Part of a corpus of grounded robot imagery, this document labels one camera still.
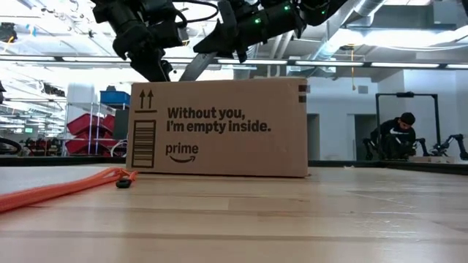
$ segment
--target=amazon smile logo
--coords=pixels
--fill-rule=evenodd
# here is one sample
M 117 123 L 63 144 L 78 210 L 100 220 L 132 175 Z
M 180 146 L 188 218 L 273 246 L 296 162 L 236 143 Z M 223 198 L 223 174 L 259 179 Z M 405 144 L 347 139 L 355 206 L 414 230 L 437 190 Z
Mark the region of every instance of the amazon smile logo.
M 166 156 L 179 164 L 195 161 L 197 154 L 197 145 L 183 145 L 180 142 L 174 145 L 166 145 Z

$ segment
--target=amazon prime box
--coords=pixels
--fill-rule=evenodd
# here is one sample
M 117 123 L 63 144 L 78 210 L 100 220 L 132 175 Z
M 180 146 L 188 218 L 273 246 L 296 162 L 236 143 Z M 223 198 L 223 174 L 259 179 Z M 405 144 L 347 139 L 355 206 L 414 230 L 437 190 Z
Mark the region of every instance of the amazon prime box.
M 307 176 L 307 80 L 135 83 L 127 168 Z

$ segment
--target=doorway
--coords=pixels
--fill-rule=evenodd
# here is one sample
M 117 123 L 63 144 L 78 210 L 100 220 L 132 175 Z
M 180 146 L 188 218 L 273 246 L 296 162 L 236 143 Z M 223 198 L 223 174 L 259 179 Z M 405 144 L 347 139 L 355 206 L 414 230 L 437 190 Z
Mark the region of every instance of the doorway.
M 365 138 L 370 138 L 371 132 L 377 127 L 377 117 L 375 114 L 360 114 L 354 116 L 355 122 L 355 160 L 366 160 L 366 147 L 363 144 Z
M 318 114 L 307 115 L 307 156 L 320 160 L 320 118 Z

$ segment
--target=blue bin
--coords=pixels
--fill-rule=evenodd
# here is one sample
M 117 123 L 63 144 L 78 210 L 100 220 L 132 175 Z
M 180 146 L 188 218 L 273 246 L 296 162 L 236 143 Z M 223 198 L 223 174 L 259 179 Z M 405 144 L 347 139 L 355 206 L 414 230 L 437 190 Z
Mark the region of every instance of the blue bin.
M 124 91 L 101 91 L 101 103 L 130 105 L 130 95 Z

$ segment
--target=wooden surface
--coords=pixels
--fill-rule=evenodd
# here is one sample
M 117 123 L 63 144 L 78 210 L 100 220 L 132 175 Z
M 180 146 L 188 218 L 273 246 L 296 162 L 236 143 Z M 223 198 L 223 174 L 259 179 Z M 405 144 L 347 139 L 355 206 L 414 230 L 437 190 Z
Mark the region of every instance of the wooden surface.
M 0 262 L 467 262 L 467 177 L 311 173 L 146 175 L 15 210 L 0 215 Z

